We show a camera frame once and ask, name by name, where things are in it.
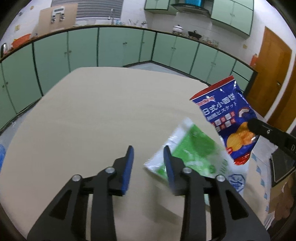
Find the green white snack bag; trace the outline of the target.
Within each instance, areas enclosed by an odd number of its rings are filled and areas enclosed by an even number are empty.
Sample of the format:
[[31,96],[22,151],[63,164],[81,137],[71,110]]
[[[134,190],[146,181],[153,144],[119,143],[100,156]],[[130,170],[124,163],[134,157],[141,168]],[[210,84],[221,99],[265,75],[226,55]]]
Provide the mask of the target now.
[[164,146],[174,157],[200,175],[215,178],[223,175],[241,195],[244,195],[249,164],[236,165],[227,151],[202,132],[191,119],[184,119]]

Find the blue biscuit snack bag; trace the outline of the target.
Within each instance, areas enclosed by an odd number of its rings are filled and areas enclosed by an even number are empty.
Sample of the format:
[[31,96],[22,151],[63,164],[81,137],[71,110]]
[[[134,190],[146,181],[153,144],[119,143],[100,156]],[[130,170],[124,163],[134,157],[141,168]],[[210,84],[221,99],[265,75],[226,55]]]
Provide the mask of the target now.
[[190,100],[215,127],[234,164],[245,164],[258,139],[247,124],[257,116],[243,96],[234,76],[201,90]]

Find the green lower kitchen cabinets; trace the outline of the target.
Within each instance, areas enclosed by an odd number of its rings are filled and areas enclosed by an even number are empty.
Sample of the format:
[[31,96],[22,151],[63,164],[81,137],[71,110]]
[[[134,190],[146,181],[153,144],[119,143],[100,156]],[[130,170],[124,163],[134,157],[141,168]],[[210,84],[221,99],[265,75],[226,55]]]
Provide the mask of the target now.
[[80,67],[155,63],[206,85],[233,75],[247,93],[257,72],[200,41],[135,27],[79,27],[27,41],[1,58],[1,128]]

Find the green kitchen cabinets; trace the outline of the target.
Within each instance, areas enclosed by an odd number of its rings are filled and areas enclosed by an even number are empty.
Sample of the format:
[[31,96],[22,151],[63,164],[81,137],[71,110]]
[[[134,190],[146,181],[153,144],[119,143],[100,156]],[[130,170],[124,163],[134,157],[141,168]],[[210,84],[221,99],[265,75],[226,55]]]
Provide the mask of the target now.
[[257,72],[200,41],[135,27],[79,27],[27,41],[1,58],[1,128],[80,67],[155,63],[206,85],[233,75],[247,93]]
[[153,14],[191,13],[210,18],[214,25],[248,38],[251,34],[254,1],[145,1],[144,10]]

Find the green upper kitchen cabinets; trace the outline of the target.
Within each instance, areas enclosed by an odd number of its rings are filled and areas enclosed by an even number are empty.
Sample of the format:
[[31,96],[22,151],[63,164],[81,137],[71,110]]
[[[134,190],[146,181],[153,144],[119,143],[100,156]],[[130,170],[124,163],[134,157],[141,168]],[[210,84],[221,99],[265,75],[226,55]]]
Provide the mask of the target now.
[[251,34],[254,1],[145,1],[144,10],[153,14],[191,13],[210,18],[214,25],[248,38]]

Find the cardboard box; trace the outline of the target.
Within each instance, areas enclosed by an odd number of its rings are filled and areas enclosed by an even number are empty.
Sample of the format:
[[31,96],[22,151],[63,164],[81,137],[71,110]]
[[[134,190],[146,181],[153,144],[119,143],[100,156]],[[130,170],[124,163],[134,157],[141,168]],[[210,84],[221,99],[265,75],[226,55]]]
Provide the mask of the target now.
[[295,172],[271,189],[268,214],[264,224],[288,218],[295,204]]

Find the wooden door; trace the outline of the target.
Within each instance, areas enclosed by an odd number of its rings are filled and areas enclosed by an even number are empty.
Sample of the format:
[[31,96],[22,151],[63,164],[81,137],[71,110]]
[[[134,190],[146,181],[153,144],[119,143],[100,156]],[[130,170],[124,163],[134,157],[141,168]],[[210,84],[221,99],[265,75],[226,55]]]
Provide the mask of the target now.
[[278,96],[290,65],[292,50],[272,30],[264,29],[256,61],[257,76],[246,99],[261,116],[265,116]]
[[295,119],[295,80],[296,77],[294,64],[285,92],[275,111],[267,121],[267,123],[271,126],[285,132],[288,130]]

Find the white cooking pot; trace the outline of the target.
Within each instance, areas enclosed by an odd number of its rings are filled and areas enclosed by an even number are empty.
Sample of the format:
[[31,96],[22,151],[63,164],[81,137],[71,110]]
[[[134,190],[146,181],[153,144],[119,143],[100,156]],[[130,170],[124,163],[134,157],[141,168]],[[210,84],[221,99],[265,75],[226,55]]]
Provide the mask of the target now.
[[173,26],[173,33],[177,35],[182,35],[183,34],[183,28],[180,25],[175,25]]

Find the blue plastic bag on floor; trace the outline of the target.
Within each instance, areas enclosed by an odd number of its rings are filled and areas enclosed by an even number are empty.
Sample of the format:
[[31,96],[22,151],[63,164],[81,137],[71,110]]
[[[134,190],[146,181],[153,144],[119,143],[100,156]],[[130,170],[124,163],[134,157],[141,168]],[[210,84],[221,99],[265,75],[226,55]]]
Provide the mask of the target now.
[[3,166],[5,156],[6,156],[6,149],[2,144],[0,144],[0,170]]

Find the black range hood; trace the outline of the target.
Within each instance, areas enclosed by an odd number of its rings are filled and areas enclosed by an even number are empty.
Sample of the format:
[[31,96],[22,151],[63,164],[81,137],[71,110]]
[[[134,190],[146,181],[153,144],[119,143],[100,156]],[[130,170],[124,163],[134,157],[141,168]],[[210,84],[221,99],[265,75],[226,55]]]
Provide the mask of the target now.
[[210,17],[210,12],[202,8],[200,6],[196,6],[193,4],[172,4],[173,8],[175,8],[180,13],[191,13],[191,14],[197,14],[197,15],[203,15],[206,17]]

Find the chrome sink faucet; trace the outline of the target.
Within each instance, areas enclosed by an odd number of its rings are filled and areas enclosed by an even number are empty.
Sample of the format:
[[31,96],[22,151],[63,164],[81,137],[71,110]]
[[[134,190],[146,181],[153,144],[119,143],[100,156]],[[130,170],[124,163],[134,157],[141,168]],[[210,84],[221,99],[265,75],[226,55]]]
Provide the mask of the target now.
[[108,16],[108,20],[110,20],[111,25],[114,25],[114,9],[110,10],[110,15]]

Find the grey window blind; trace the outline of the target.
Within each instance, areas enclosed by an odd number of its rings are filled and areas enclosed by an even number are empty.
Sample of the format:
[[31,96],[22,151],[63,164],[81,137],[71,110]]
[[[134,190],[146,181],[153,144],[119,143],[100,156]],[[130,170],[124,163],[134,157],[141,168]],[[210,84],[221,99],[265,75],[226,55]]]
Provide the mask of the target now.
[[52,0],[51,6],[78,4],[78,19],[99,18],[108,19],[110,10],[114,9],[114,18],[121,17],[123,0]]

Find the orange plastic basin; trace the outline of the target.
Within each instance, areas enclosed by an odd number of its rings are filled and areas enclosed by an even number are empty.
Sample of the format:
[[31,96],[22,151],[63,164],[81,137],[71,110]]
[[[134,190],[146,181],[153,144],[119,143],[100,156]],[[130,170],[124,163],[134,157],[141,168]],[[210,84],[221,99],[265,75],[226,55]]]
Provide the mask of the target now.
[[25,44],[26,42],[28,42],[30,40],[30,34],[26,34],[23,35],[22,37],[19,37],[18,39],[14,39],[14,41],[12,42],[12,47],[14,49],[20,47],[21,45]]

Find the wooden cutting board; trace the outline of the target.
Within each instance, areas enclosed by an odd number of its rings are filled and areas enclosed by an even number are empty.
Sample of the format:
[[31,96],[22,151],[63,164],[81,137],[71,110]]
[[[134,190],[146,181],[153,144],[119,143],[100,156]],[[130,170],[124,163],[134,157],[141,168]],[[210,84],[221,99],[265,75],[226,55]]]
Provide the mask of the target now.
[[[51,23],[52,10],[60,6],[65,7],[65,20],[59,21],[59,17],[57,16],[56,21]],[[76,21],[77,8],[78,4],[65,4],[42,9],[39,14],[38,23],[34,27],[30,38],[32,39],[40,37],[49,33],[73,27]]]

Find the steel electric kettle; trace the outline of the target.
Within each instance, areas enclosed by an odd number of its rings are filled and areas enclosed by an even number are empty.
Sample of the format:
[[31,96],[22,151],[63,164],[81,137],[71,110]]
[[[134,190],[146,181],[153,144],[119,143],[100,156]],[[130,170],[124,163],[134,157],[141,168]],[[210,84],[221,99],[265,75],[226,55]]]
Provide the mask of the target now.
[[1,51],[0,51],[1,58],[3,58],[6,55],[7,50],[8,50],[7,43],[3,43],[1,45]]

